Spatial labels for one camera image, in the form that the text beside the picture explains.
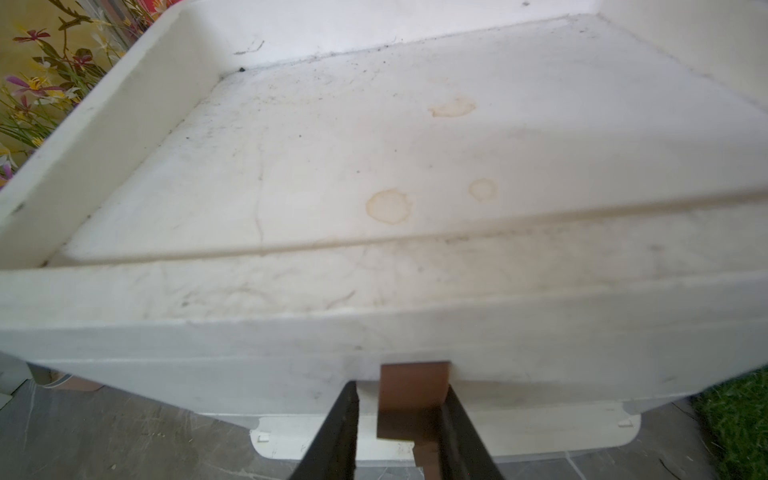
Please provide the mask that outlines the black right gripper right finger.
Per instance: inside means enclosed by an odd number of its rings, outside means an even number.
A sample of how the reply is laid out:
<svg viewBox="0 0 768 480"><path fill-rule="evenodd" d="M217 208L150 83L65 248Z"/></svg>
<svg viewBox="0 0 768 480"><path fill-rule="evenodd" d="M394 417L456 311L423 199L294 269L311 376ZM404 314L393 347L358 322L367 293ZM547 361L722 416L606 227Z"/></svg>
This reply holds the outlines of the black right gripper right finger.
<svg viewBox="0 0 768 480"><path fill-rule="evenodd" d="M451 386L437 411L437 443L440 479L503 480Z"/></svg>

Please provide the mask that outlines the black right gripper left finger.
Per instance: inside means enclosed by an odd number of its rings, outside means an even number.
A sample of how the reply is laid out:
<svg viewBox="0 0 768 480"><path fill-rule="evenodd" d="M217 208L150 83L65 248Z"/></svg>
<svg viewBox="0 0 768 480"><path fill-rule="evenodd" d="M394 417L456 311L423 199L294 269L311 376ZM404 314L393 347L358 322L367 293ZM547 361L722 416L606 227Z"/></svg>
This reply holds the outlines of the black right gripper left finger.
<svg viewBox="0 0 768 480"><path fill-rule="evenodd" d="M350 480L355 476L359 396L355 381L341 390L290 480Z"/></svg>

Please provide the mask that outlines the white bottom drawer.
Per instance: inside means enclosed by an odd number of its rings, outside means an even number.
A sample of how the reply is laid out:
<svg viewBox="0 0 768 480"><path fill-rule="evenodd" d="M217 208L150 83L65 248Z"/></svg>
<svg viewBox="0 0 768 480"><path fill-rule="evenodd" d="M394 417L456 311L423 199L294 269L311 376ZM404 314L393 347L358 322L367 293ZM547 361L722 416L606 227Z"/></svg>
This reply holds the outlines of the white bottom drawer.
<svg viewBox="0 0 768 480"><path fill-rule="evenodd" d="M619 447L629 444L647 422L649 412L680 396L635 401L600 401L481 410L461 405L464 415L445 405L428 417L429 441L457 446L468 436L481 442L498 463ZM320 414L255 415L210 413L210 418L250 431L255 451L275 460L298 461L305 456L328 416Z"/></svg>

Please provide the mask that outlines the white drawer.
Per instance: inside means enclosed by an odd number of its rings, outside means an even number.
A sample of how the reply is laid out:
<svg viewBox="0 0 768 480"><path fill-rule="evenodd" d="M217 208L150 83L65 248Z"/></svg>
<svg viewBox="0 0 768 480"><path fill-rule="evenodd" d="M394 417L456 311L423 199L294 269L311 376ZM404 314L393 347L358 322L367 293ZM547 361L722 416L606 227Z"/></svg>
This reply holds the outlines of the white drawer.
<svg viewBox="0 0 768 480"><path fill-rule="evenodd" d="M1 193L1 349L198 413L767 361L763 1L185 1Z"/></svg>
<svg viewBox="0 0 768 480"><path fill-rule="evenodd" d="M498 463L619 447L629 444L647 422L649 412L680 396L635 401L600 401L481 410L461 405L464 415L445 405L428 417L429 441L457 446L468 436L481 442ZM210 413L210 418L250 431L255 451L275 460L298 461L305 456L328 416L320 414L255 415Z"/></svg>

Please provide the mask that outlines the white top drawer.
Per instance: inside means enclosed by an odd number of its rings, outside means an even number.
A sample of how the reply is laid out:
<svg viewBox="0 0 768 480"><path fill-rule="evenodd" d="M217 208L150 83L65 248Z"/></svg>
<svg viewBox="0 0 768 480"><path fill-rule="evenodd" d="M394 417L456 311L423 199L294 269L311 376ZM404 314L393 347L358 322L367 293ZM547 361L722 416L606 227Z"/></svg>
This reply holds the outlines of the white top drawer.
<svg viewBox="0 0 768 480"><path fill-rule="evenodd" d="M767 361L763 1L185 1L1 193L1 349L198 413Z"/></svg>

